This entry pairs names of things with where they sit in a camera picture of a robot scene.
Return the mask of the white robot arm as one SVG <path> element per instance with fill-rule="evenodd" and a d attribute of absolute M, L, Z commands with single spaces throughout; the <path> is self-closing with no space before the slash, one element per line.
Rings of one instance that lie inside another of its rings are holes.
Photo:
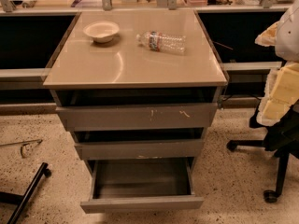
<path fill-rule="evenodd" d="M 299 0 L 296 0 L 281 16 L 259 34 L 255 43 L 275 47 L 275 53 L 286 63 L 279 69 L 271 69 L 264 87 L 264 97 L 258 109 L 256 121 L 272 126 L 299 100 Z"/>

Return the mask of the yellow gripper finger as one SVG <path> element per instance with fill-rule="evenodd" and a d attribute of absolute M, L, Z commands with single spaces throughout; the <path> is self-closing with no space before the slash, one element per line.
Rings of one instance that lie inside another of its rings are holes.
<path fill-rule="evenodd" d="M 299 100 L 299 63 L 286 63 L 279 70 L 272 69 L 266 80 L 256 120 L 272 126 Z"/>

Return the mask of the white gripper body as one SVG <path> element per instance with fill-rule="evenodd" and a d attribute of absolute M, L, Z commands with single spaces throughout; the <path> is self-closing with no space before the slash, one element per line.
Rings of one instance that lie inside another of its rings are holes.
<path fill-rule="evenodd" d="M 299 77 L 299 24 L 294 21 L 277 21 L 255 38 L 263 47 L 275 48 L 278 57 L 285 60 L 284 70 L 294 78 Z"/>

